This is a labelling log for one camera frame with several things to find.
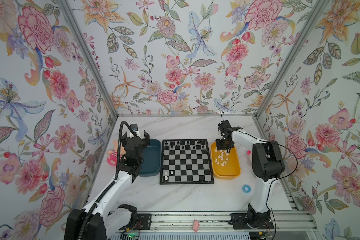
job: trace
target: pink object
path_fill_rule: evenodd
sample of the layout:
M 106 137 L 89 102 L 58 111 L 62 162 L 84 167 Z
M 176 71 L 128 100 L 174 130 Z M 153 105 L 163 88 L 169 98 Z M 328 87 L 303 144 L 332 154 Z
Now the pink object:
M 195 221 L 193 222 L 193 227 L 192 227 L 192 229 L 193 229 L 195 232 L 197 232 L 197 231 L 199 230 L 199 226 L 200 226 L 200 223 L 199 223 L 197 220 L 195 220 Z

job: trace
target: dark blue tray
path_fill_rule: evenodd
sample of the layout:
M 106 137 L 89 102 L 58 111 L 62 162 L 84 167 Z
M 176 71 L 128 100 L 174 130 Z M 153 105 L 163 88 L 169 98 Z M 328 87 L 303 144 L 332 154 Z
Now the dark blue tray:
M 139 176 L 151 177 L 160 172 L 161 166 L 161 142 L 151 139 L 150 145 L 143 150 L 144 162 L 141 164 Z

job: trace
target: chessboard frame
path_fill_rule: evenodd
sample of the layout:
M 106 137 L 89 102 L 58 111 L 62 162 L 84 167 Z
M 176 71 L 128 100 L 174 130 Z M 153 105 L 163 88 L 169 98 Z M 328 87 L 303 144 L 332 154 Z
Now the chessboard frame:
M 205 141 L 205 147 L 206 147 L 206 151 L 207 151 L 207 155 L 208 155 L 208 163 L 209 163 L 209 169 L 210 169 L 210 175 L 211 175 L 211 180 L 210 181 L 189 181 L 189 182 L 164 182 L 163 181 L 163 164 L 164 164 L 164 143 L 165 142 L 170 142 L 170 141 Z M 160 185 L 172 185 L 172 184 L 214 184 L 215 180 L 213 178 L 213 169 L 212 169 L 212 158 L 211 158 L 211 154 L 209 151 L 209 145 L 208 145 L 208 140 L 207 139 L 163 139 L 162 140 L 162 148 L 161 148 L 161 165 L 160 165 L 160 174 L 159 174 L 159 184 Z

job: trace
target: white marble table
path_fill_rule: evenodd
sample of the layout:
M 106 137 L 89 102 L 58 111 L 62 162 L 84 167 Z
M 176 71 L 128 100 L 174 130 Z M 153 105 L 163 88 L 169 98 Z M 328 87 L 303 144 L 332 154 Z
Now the white marble table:
M 226 116 L 231 126 L 240 126 L 255 136 L 259 133 L 254 125 L 252 117 Z M 145 130 L 151 139 L 192 139 L 206 138 L 209 146 L 218 138 L 218 126 L 220 117 L 216 116 L 131 116 L 120 117 L 112 133 L 108 150 L 112 150 L 112 141 L 118 138 L 120 122 L 124 120 L 129 124 L 137 123 L 139 131 Z M 184 184 L 184 185 L 159 185 L 159 175 L 154 177 L 137 177 L 129 189 L 117 200 L 114 208 L 120 204 L 130 204 L 137 207 L 139 212 L 148 211 L 239 211 L 247 210 L 251 201 L 255 175 L 251 163 L 246 154 L 247 149 L 238 144 L 235 145 L 239 156 L 241 175 L 233 180 L 221 180 L 215 178 L 214 184 Z M 115 167 L 103 159 L 97 174 L 90 199 L 108 184 L 115 174 Z M 242 191 L 244 184 L 252 190 L 249 194 Z M 284 193 L 282 186 L 276 183 L 276 187 L 270 197 L 270 207 L 273 210 L 291 210 L 291 206 Z

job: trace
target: pink flower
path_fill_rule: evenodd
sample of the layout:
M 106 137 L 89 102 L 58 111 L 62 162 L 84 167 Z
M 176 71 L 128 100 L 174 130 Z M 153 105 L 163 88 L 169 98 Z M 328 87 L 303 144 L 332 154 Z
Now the pink flower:
M 149 0 L 139 0 L 140 2 L 136 2 L 137 6 L 141 6 L 139 7 L 139 9 L 145 7 L 146 9 L 148 9 L 148 6 L 154 4 L 155 2 L 149 1 Z
M 59 70 L 53 71 L 49 77 L 49 88 L 58 99 L 64 99 L 69 90 L 68 78 Z
M 229 81 L 225 81 L 225 88 L 232 90 L 237 88 L 237 85 L 230 79 Z
M 301 135 L 302 130 L 305 127 L 305 120 L 294 117 L 288 122 L 288 129 L 292 134 Z
M 247 49 L 247 45 L 244 43 L 235 44 L 228 50 L 227 53 L 227 61 L 229 63 L 238 63 L 241 62 L 247 55 L 249 50 Z
M 203 73 L 203 75 L 201 74 L 197 74 L 197 77 L 195 78 L 195 83 L 194 85 L 198 88 L 201 87 L 201 89 L 203 89 L 204 91 L 212 88 L 211 86 L 213 86 L 215 84 L 215 77 L 212 76 L 212 74 L 210 73 Z
M 263 58 L 261 60 L 261 67 L 262 68 L 267 68 L 269 66 L 269 57 Z
M 347 149 L 347 141 L 343 141 L 343 147 L 340 147 L 337 144 L 336 147 L 340 152 L 344 153 L 343 155 L 341 155 L 342 159 L 348 157 L 350 163 L 352 163 L 353 166 L 356 166 L 355 162 L 360 165 L 360 160 L 356 158 L 360 157 L 360 153 L 352 153 L 357 148 L 356 145 L 352 145 Z
M 356 175 L 357 168 L 353 165 L 350 168 L 341 166 L 340 172 L 336 169 L 332 171 L 332 178 L 337 181 L 335 184 L 335 194 L 339 197 L 344 197 L 347 203 L 350 203 L 350 198 L 352 197 L 353 204 L 360 207 L 360 174 Z
M 11 154 L 7 159 L 0 160 L 0 181 L 10 184 L 19 169 L 20 162 L 16 154 Z
M 67 104 L 68 108 L 73 112 L 74 108 L 77 108 L 80 104 L 77 100 L 76 94 L 73 90 L 69 91 L 69 94 L 67 96 Z
M 328 120 L 338 129 L 346 129 L 352 127 L 352 123 L 350 122 L 350 115 L 346 108 L 341 109 L 336 114 L 332 115 Z
M 94 107 L 96 105 L 96 84 L 95 81 L 92 79 L 90 83 L 84 85 L 85 87 L 85 96 L 87 102 L 91 103 L 91 106 Z
M 56 131 L 55 134 L 57 137 L 54 137 L 51 141 L 55 143 L 54 148 L 59 150 L 60 154 L 67 153 L 67 148 L 71 148 L 76 146 L 75 140 L 76 135 L 75 129 L 71 127 L 70 124 L 64 126 L 60 126 L 60 131 Z
M 167 68 L 176 68 L 179 63 L 180 59 L 177 59 L 176 57 L 170 55 L 167 56 Z
M 165 78 L 173 83 L 180 81 L 182 77 L 183 77 L 183 72 L 179 68 L 171 68 L 165 74 Z
M 177 93 L 174 93 L 173 90 L 165 90 L 157 95 L 157 100 L 164 104 L 170 104 L 177 100 Z
M 79 119 L 83 122 L 89 118 L 89 112 L 87 110 L 79 110 Z
M 47 192 L 39 210 L 41 225 L 48 227 L 59 216 L 64 197 L 64 190 L 60 186 L 56 186 L 55 190 Z
M 25 162 L 19 170 L 19 177 L 16 178 L 16 185 L 18 192 L 26 194 L 28 191 L 33 191 L 41 182 L 43 177 L 43 165 L 37 160 L 30 160 Z
M 91 40 L 93 40 L 93 36 L 87 37 L 87 33 L 83 33 L 83 37 L 87 43 L 95 43 L 95 42 L 91 41 Z
M 225 75 L 228 76 L 231 75 L 232 77 L 236 77 L 239 73 L 239 70 L 241 69 L 242 64 L 241 63 L 233 63 L 231 64 L 227 70 L 225 71 Z
M 244 23 L 249 23 L 248 29 L 265 28 L 279 16 L 283 4 L 279 0 L 255 0 L 245 15 Z
M 198 114 L 206 114 L 208 112 L 208 107 L 206 105 L 200 105 L 197 107 Z
M 316 128 L 315 137 L 317 142 L 324 147 L 333 147 L 340 141 L 340 132 L 331 127 L 329 123 L 319 124 Z
M 266 46 L 278 41 L 288 28 L 288 22 L 282 18 L 274 21 L 263 29 L 261 45 Z
M 166 37 L 172 36 L 176 31 L 175 22 L 166 16 L 157 21 L 157 28 Z
M 67 34 L 61 28 L 55 28 L 53 32 L 53 44 L 62 57 L 69 61 L 71 57 L 71 44 Z
M 271 77 L 270 74 L 263 74 L 262 72 L 256 70 L 254 73 L 252 73 L 252 75 L 244 78 L 244 82 L 245 82 L 244 88 L 245 89 L 255 88 L 260 84 L 264 83 L 265 81 L 267 81 L 270 77 Z
M 196 67 L 191 67 L 189 66 L 188 67 L 188 70 L 186 68 L 184 68 L 184 71 L 185 71 L 185 75 L 190 75 L 192 77 L 192 73 L 197 73 L 197 72 L 200 72 L 200 69 L 196 69 Z
M 35 152 L 32 153 L 33 157 L 40 154 L 39 159 L 41 159 L 44 156 L 44 152 L 49 152 L 49 149 L 47 149 L 47 147 L 52 141 L 52 139 L 49 140 L 49 137 L 50 137 L 50 135 L 47 134 L 47 136 L 45 138 L 45 141 L 44 141 L 44 137 L 41 136 L 40 137 L 40 143 L 41 144 L 35 143 L 33 145 L 35 148 L 39 149 L 38 151 L 35 151 Z
M 18 17 L 19 28 L 31 48 L 42 52 L 50 51 L 53 45 L 53 31 L 48 18 L 34 7 L 23 7 Z
M 300 136 L 292 134 L 287 138 L 288 147 L 296 155 L 298 159 L 302 159 L 307 155 L 305 149 L 307 145 Z

